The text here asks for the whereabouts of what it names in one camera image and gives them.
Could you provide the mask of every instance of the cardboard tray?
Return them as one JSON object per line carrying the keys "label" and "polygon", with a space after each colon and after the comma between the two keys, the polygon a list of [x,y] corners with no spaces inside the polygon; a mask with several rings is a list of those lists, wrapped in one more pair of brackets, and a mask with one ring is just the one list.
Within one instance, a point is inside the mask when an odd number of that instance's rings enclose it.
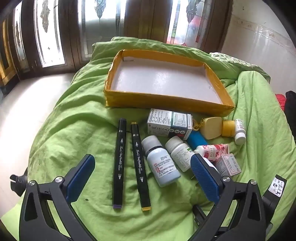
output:
{"label": "cardboard tray", "polygon": [[187,57],[121,50],[104,87],[106,105],[227,116],[234,104],[210,67]]}

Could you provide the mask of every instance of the dark cloth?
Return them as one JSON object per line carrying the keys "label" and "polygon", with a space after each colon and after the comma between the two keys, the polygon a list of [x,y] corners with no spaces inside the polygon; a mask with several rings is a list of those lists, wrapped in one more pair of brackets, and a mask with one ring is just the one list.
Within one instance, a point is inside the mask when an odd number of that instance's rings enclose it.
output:
{"label": "dark cloth", "polygon": [[294,139],[296,139],[296,93],[288,91],[286,93],[286,98],[284,113],[292,131],[292,135],[294,136]]}

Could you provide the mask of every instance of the metal screw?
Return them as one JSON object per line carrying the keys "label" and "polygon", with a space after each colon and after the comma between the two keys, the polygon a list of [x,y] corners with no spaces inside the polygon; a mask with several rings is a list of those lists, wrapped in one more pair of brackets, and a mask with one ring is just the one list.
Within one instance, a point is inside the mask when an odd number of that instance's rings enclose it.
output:
{"label": "metal screw", "polygon": [[60,183],[63,180],[62,177],[56,177],[56,179],[54,180],[56,183]]}
{"label": "metal screw", "polygon": [[222,180],[224,181],[224,182],[230,182],[230,177],[227,177],[227,176],[224,176],[223,178],[222,178]]}
{"label": "metal screw", "polygon": [[30,186],[33,186],[33,185],[35,185],[35,183],[36,183],[36,182],[35,182],[34,180],[32,180],[32,181],[29,181],[29,185],[30,185]]}
{"label": "metal screw", "polygon": [[252,185],[257,185],[257,182],[256,182],[254,179],[251,179],[250,183],[251,183]]}

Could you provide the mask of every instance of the blue clamp pad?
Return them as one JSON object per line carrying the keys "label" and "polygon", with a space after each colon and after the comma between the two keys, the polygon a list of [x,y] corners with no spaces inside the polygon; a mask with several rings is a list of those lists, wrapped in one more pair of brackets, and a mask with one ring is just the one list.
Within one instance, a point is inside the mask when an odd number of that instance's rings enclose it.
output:
{"label": "blue clamp pad", "polygon": [[208,169],[211,168],[215,172],[217,171],[213,167],[210,167],[200,154],[195,154],[191,157],[190,166],[207,199],[217,204],[220,199],[219,194],[221,187],[215,181]]}
{"label": "blue clamp pad", "polygon": [[94,170],[95,163],[94,157],[86,154],[76,167],[69,170],[63,183],[63,191],[68,203],[77,201]]}

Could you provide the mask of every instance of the green bedsheet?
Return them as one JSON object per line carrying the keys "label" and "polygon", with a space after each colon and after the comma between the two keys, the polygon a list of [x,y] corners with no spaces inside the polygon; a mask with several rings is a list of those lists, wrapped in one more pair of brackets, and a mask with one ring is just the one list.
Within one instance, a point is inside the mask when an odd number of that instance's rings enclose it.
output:
{"label": "green bedsheet", "polygon": [[[72,206],[97,240],[188,240],[197,228],[192,206],[199,204],[208,212],[210,203],[196,180],[182,173],[174,184],[160,188],[146,165],[152,210],[143,214],[136,186],[131,135],[127,134],[123,208],[112,208],[112,172],[119,118],[139,123],[141,138],[147,136],[147,109],[106,108],[104,82],[116,53],[121,49],[148,49],[206,62],[221,79],[235,110],[226,119],[242,119],[247,142],[236,146],[232,138],[217,138],[211,143],[230,143],[242,173],[235,181],[255,179],[261,193],[275,174],[288,180],[285,192],[273,217],[272,234],[286,216],[296,196],[296,148],[284,113],[264,77],[255,71],[243,71],[193,48],[167,45],[153,40],[114,38],[94,44],[90,63],[74,77],[69,89],[39,130],[30,152],[28,180],[51,182],[65,175],[86,154],[92,154],[96,167],[77,202]],[[196,119],[202,115],[194,114]],[[161,138],[164,144],[167,138]],[[21,201],[2,218],[18,239]],[[61,222],[57,221],[63,233]]]}

